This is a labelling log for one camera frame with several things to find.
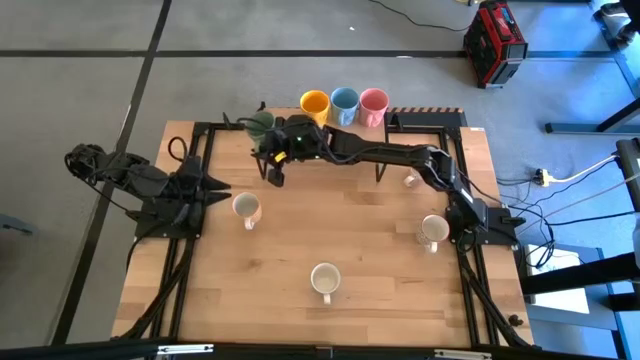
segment mug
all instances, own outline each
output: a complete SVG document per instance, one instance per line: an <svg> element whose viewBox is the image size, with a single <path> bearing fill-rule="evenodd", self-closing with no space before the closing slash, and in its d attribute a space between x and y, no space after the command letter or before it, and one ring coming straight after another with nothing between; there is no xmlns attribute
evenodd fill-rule
<svg viewBox="0 0 640 360"><path fill-rule="evenodd" d="M244 130L247 132L247 135L249 135L251 140L253 140L257 151L264 140L265 130L273 127L276 123L276 118L268 111L258 111L251 117L251 119L255 120L255 122L248 121L249 119L243 118L243 120L245 120Z"/></svg>
<svg viewBox="0 0 640 360"><path fill-rule="evenodd" d="M242 193L233 199L233 212L244 218L244 228L253 230L254 226L262 218L262 206L258 197L251 193Z"/></svg>
<svg viewBox="0 0 640 360"><path fill-rule="evenodd" d="M307 91L300 98L300 109L309 115L318 126L327 123L329 96L320 90Z"/></svg>
<svg viewBox="0 0 640 360"><path fill-rule="evenodd" d="M331 93L331 120L349 126L356 116L358 93L352 88L337 88Z"/></svg>
<svg viewBox="0 0 640 360"><path fill-rule="evenodd" d="M367 89L360 95L360 124L368 127L380 125L389 106L389 96L380 89Z"/></svg>
<svg viewBox="0 0 640 360"><path fill-rule="evenodd" d="M331 305L331 293L340 286L340 271L330 263L316 265L311 271L311 286L324 297L324 304Z"/></svg>
<svg viewBox="0 0 640 360"><path fill-rule="evenodd" d="M415 169L409 169L409 176L404 178L404 186L412 187L417 184L419 180L422 180L422 176Z"/></svg>
<svg viewBox="0 0 640 360"><path fill-rule="evenodd" d="M438 251L438 243L449 236L449 223L442 216L428 215L420 223L416 237L432 254Z"/></svg>

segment concrete floor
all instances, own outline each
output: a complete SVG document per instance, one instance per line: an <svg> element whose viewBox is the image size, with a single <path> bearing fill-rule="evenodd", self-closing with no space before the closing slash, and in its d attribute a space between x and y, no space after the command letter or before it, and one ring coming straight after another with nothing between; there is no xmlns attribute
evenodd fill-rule
<svg viewBox="0 0 640 360"><path fill-rule="evenodd" d="M5 0L0 2L0 49L143 50L161 4ZM475 13L475 7L447 0L428 5L402 0L393 6L416 21L454 28L468 25ZM587 5L511 7L531 50L607 49ZM160 49L457 50L463 34L413 26L364 0L184 0L172 5ZM62 156L81 142L113 146L141 63L0 58L0 164L5 170L0 213L40 229L33 237L0 232L1 348L41 345L50 339L96 199L67 174ZM480 90L474 84L462 59L156 59L128 150L155 159L167 120L220 121L223 111L232 117L250 115L261 100L294 106L311 88L351 86L361 91L375 86L385 89L396 106L463 107L470 126L486 128L502 178L522 178L538 167L562 177L608 156L620 137L546 135L542 125L599 122L633 100L618 66L608 59L528 60L504 89ZM619 170L608 166L544 207L556 209L621 180ZM557 189L533 187L530 199ZM504 193L517 194L518 189L505 188ZM114 199L136 205L123 194ZM554 219L630 209L626 191L619 188ZM561 243L602 247L605 255L613 256L631 250L633 226L630 218L618 218L558 228L556 237ZM133 224L110 209L70 341L109 337L132 231ZM530 230L521 240L542 239ZM638 338L637 321L625 322L630 337ZM553 327L542 324L540 329L534 329L534 336L546 343ZM588 330L572 334L583 340L600 337ZM598 355L611 351L565 350L580 349Z"/></svg>

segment blue mug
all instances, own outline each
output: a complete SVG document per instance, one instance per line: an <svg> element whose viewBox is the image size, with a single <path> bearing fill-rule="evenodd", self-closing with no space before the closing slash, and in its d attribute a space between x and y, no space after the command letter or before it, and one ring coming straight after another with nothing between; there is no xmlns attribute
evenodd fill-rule
<svg viewBox="0 0 640 360"><path fill-rule="evenodd" d="M337 88L331 93L331 119L340 126L351 125L360 97L352 88Z"/></svg>

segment white mug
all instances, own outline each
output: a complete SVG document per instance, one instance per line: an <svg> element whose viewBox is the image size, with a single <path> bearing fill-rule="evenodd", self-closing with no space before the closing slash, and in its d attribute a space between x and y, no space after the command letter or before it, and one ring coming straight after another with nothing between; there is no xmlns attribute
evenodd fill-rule
<svg viewBox="0 0 640 360"><path fill-rule="evenodd" d="M340 286L340 271L330 263L320 263L311 271L311 286L324 296L324 304L331 305L331 293Z"/></svg>
<svg viewBox="0 0 640 360"><path fill-rule="evenodd" d="M420 176L420 174L416 170L409 169L409 176L404 178L404 181L403 181L404 186L412 187L413 185L418 183L419 180L422 180L422 176Z"/></svg>
<svg viewBox="0 0 640 360"><path fill-rule="evenodd" d="M262 206L258 197L251 193L242 193L233 199L233 212L244 218L244 228L253 230L253 227L262 218Z"/></svg>
<svg viewBox="0 0 640 360"><path fill-rule="evenodd" d="M420 223L416 238L425 249L434 254L438 251L438 243L449 236L449 223L442 216L428 215Z"/></svg>

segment pink mug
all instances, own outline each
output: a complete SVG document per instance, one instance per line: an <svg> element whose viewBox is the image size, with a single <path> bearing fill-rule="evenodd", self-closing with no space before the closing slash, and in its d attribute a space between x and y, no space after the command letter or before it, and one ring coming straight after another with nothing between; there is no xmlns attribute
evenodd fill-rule
<svg viewBox="0 0 640 360"><path fill-rule="evenodd" d="M367 89L360 95L358 121L368 127L380 125L389 106L389 96L380 89Z"/></svg>

